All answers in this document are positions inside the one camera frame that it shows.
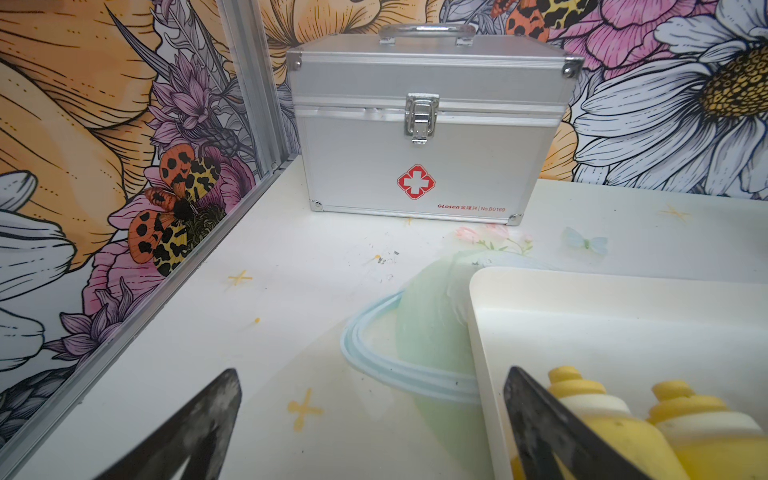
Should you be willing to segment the yellow pencil sharpener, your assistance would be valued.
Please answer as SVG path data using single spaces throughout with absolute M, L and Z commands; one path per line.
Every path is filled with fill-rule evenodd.
M 672 380 L 652 387 L 648 422 L 665 437 L 691 479 L 765 479 L 767 433 L 720 398 Z
M 550 385 L 544 387 L 577 418 L 637 466 L 646 479 L 686 479 L 681 463 L 662 433 L 649 422 L 633 415 L 626 402 L 610 395 L 599 382 L 585 379 L 571 366 L 548 373 Z M 515 479 L 528 479 L 519 453 L 510 461 Z M 576 479 L 567 470 L 562 479 Z

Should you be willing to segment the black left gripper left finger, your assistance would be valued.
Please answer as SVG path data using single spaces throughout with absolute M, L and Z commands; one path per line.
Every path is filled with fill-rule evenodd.
M 100 479 L 217 479 L 242 401 L 238 373 L 229 368 L 103 471 Z

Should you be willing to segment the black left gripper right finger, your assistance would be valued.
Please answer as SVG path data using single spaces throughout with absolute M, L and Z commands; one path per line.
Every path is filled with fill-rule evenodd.
M 524 369 L 510 368 L 503 398 L 528 479 L 646 479 Z

